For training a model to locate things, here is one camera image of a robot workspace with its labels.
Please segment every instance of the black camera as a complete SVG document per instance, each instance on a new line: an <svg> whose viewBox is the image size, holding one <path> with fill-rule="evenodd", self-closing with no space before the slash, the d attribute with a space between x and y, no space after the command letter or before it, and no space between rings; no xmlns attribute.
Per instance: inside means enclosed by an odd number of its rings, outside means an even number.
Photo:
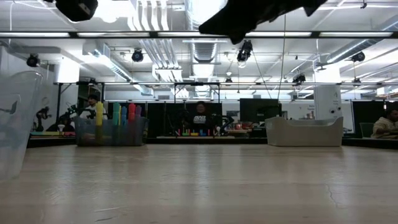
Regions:
<svg viewBox="0 0 398 224"><path fill-rule="evenodd" d="M144 59L142 54L142 49L135 49L134 53L131 56L133 62L141 62Z"/></svg>
<svg viewBox="0 0 398 224"><path fill-rule="evenodd" d="M29 58L26 60L26 64L32 68L38 67L40 65L39 55L30 54Z"/></svg>

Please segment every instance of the black t-shirt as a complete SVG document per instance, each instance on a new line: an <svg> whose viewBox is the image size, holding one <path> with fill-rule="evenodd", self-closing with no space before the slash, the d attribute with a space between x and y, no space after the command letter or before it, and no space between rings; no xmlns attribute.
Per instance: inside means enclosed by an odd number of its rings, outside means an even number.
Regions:
<svg viewBox="0 0 398 224"><path fill-rule="evenodd" d="M211 117L206 114L196 114L191 118L190 129L195 131L213 129L211 126Z"/></svg>

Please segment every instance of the pillar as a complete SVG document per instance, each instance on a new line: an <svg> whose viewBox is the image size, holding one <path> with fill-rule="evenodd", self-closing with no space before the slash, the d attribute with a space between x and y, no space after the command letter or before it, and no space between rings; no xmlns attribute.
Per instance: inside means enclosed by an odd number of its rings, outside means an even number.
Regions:
<svg viewBox="0 0 398 224"><path fill-rule="evenodd" d="M313 80L317 83L339 83L340 69L335 65L316 71ZM315 119L336 119L341 112L341 90L339 85L317 85L314 87Z"/></svg>

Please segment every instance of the chair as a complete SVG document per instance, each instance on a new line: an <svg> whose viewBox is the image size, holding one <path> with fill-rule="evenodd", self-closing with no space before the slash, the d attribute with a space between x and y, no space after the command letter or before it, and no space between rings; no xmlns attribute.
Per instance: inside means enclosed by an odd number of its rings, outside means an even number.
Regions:
<svg viewBox="0 0 398 224"><path fill-rule="evenodd" d="M360 123L362 138L371 138L374 123Z"/></svg>

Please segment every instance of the table surface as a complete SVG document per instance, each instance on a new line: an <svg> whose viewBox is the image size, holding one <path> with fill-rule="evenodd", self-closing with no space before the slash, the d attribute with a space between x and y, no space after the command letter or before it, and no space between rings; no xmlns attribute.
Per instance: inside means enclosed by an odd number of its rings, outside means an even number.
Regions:
<svg viewBox="0 0 398 224"><path fill-rule="evenodd" d="M20 223L396 223L398 154L358 147L57 146L0 182Z"/></svg>

